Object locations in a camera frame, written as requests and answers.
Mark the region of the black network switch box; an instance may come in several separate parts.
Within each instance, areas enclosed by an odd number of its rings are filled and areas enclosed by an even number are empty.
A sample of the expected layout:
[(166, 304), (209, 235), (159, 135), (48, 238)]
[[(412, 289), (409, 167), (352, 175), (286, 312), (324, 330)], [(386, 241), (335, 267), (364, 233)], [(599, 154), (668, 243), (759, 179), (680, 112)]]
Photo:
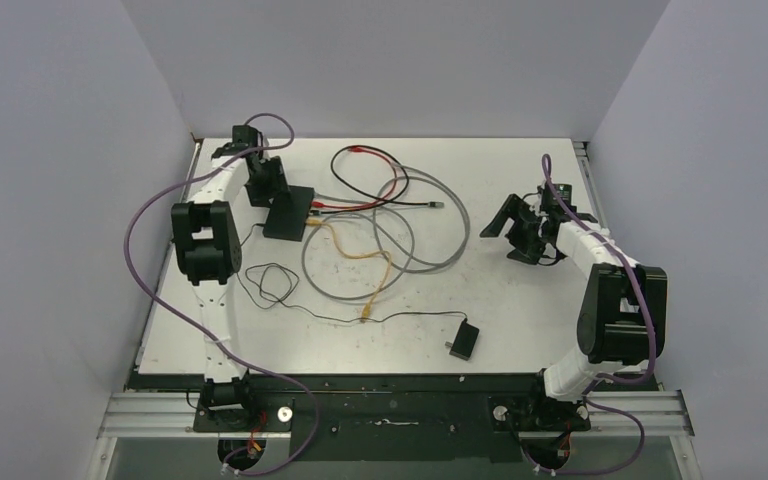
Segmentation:
[(287, 193), (273, 199), (263, 226), (263, 236), (301, 242), (314, 196), (315, 191), (311, 187), (290, 185)]

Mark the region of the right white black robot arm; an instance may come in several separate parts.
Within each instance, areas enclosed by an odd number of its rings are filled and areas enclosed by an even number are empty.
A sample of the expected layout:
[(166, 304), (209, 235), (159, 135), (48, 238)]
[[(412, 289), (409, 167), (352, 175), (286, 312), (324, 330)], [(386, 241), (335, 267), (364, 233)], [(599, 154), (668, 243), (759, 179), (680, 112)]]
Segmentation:
[(644, 364), (637, 382), (652, 375), (665, 347), (668, 279), (663, 269), (628, 256), (596, 217), (578, 211), (571, 185), (545, 182), (535, 194), (534, 204), (508, 195), (480, 235), (505, 236), (508, 258), (527, 265), (553, 248), (587, 278), (576, 345), (539, 372), (520, 415), (528, 427), (549, 430), (583, 422), (585, 396), (603, 382), (622, 383), (623, 368)]

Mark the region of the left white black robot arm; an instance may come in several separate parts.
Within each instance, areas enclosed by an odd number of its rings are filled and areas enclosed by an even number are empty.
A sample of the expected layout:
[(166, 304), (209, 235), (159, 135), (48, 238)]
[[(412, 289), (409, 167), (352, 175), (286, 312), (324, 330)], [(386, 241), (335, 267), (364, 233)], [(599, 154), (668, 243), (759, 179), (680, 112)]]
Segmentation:
[(236, 431), (258, 425), (264, 414), (249, 369), (227, 354), (238, 343), (234, 286), (243, 260), (232, 204), (244, 191), (251, 206), (270, 208), (288, 191), (280, 159), (262, 150), (267, 146), (253, 126), (234, 126), (231, 141), (212, 157), (218, 172), (190, 200), (171, 208), (176, 262), (197, 299), (198, 324), (208, 331), (199, 406), (208, 419)]

